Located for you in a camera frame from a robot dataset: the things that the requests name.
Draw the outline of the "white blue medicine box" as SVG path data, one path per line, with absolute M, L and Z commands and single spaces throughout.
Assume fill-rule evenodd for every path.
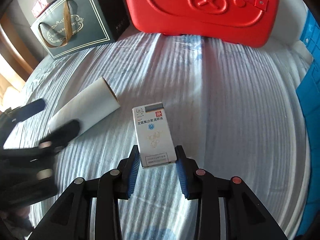
M 174 163 L 177 157 L 163 103 L 134 107 L 132 114 L 142 167 Z

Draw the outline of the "blue plastic storage bin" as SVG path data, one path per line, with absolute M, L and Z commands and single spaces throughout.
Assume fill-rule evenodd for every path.
M 309 137 L 311 173 L 308 197 L 297 235 L 319 239 L 319 24 L 308 11 L 300 40 L 311 53 L 313 61 L 296 93 Z

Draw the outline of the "red toy suitcase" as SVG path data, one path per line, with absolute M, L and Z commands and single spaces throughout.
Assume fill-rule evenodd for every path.
M 260 48 L 272 32 L 279 0 L 126 0 L 145 33 L 201 35 Z

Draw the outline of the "dark green gift bag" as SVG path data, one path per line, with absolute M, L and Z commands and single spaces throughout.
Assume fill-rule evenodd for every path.
M 56 0 L 31 30 L 53 58 L 116 42 L 129 27 L 123 0 Z

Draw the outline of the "white cardboard tube roll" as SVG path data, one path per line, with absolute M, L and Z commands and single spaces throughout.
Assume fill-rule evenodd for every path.
M 100 77 L 53 115 L 48 122 L 48 130 L 53 132 L 71 120 L 78 120 L 79 134 L 83 134 L 119 108 L 120 103 L 112 88 Z

